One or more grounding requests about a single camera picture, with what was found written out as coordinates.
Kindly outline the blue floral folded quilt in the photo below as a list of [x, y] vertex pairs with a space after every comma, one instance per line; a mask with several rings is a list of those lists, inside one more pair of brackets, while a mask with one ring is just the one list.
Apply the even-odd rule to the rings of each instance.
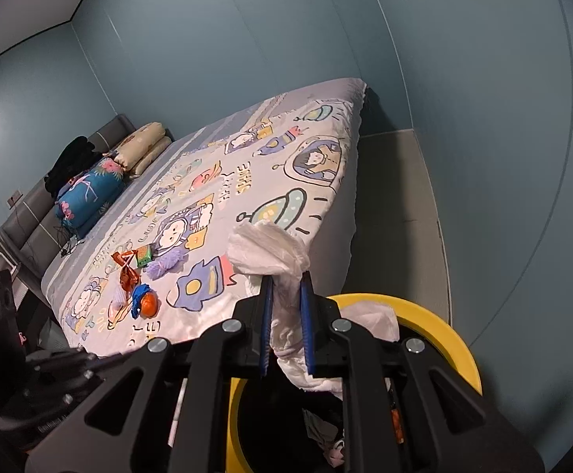
[[65, 186], [56, 200], [55, 215], [71, 235], [88, 232], [125, 189], [124, 169], [108, 157]]

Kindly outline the wall power outlet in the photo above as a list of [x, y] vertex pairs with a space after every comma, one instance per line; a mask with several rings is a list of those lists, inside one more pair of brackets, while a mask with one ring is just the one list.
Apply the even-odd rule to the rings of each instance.
[[16, 190], [8, 199], [7, 205], [9, 208], [13, 208], [17, 204], [17, 202], [21, 199], [22, 193], [19, 190]]

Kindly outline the grey upholstered headboard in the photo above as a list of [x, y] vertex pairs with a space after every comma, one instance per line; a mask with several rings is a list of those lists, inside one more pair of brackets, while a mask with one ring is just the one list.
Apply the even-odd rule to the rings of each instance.
[[[119, 114], [91, 134], [88, 141], [96, 152], [107, 153], [135, 130], [128, 117]], [[44, 181], [39, 181], [13, 206], [0, 226], [0, 238], [7, 252], [28, 270], [30, 277], [40, 282], [68, 239], [68, 233], [55, 215], [54, 200]]]

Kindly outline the small lavender foam net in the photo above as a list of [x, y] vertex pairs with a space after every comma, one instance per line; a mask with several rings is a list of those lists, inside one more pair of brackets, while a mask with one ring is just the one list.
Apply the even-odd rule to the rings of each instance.
[[167, 272], [183, 265], [187, 259], [187, 251], [183, 248], [175, 248], [155, 259], [152, 259], [144, 268], [144, 274], [152, 280], [163, 277]]

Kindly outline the black clothing on quilt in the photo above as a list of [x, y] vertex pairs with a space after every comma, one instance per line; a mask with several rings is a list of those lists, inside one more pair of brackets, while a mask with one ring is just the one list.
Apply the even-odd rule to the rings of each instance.
[[96, 151], [95, 145], [88, 141], [88, 138], [76, 137], [63, 149], [54, 166], [43, 178], [45, 189], [53, 199], [56, 199], [70, 179], [88, 171], [101, 158], [103, 154]]

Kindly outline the yellow rim trash bin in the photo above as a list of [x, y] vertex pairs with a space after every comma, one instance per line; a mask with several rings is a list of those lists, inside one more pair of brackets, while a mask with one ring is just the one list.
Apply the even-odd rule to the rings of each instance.
[[[435, 313], [411, 301], [379, 294], [332, 295], [330, 299], [343, 311], [345, 307], [362, 301], [385, 304], [394, 310], [401, 327], [417, 332], [427, 339], [479, 394], [482, 394], [481, 377], [470, 350], [455, 330]], [[240, 398], [243, 396], [246, 379], [231, 380], [228, 439], [226, 440], [226, 472], [251, 472], [239, 441], [237, 426]]]

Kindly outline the green snack packet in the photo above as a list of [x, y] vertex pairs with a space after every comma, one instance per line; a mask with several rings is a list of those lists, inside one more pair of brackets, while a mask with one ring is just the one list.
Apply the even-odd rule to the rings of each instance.
[[143, 244], [142, 247], [134, 250], [134, 254], [136, 254], [136, 266], [144, 268], [153, 260], [153, 247], [151, 244]]

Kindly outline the orange peel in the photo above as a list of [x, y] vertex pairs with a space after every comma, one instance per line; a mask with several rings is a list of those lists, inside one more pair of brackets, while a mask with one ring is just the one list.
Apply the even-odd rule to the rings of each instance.
[[159, 311], [159, 301], [153, 291], [146, 292], [139, 302], [139, 316], [147, 319], [153, 318]]

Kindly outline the cartoon print bed sheet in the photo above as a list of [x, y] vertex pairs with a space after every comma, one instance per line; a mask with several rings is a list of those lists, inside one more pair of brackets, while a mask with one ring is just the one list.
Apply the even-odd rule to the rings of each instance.
[[[110, 356], [164, 337], [195, 339], [253, 291], [226, 249], [241, 223], [269, 221], [309, 250], [322, 295], [340, 292], [351, 262], [360, 113], [366, 84], [324, 81], [268, 98], [173, 142], [131, 182], [91, 232], [41, 281], [70, 346]], [[162, 277], [142, 277], [158, 301], [133, 317], [115, 255], [174, 254]]]

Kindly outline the beige folded quilt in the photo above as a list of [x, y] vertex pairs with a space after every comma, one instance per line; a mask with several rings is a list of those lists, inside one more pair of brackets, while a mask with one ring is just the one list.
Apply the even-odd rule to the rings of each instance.
[[171, 143], [166, 128], [159, 122], [151, 122], [121, 141], [109, 156], [125, 173], [136, 177], [142, 175]]

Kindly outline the white tissue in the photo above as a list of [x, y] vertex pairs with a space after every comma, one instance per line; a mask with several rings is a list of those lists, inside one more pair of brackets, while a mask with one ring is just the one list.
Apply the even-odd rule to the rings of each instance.
[[295, 387], [309, 392], [329, 392], [342, 399], [344, 382], [334, 372], [341, 365], [345, 339], [354, 334], [366, 339], [366, 351], [377, 353], [376, 342], [399, 340], [399, 321], [392, 307], [362, 301], [343, 311], [336, 301], [314, 292], [315, 370], [307, 373], [299, 310], [302, 274], [309, 270], [308, 247], [271, 222], [236, 226], [228, 243], [228, 256], [237, 274], [273, 277], [273, 319], [270, 350], [281, 372]]

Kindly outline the orange snack wrapper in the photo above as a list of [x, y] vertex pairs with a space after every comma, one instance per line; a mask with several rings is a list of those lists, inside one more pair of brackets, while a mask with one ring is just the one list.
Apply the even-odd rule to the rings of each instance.
[[131, 262], [136, 259], [136, 250], [114, 252], [112, 259], [119, 266], [119, 285], [126, 294], [130, 295], [141, 281], [138, 270], [131, 266]]

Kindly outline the blue paper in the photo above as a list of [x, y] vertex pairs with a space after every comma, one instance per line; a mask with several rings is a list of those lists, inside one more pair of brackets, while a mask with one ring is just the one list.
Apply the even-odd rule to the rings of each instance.
[[139, 318], [142, 313], [142, 299], [151, 291], [148, 284], [139, 284], [133, 288], [131, 293], [131, 317], [133, 319]]

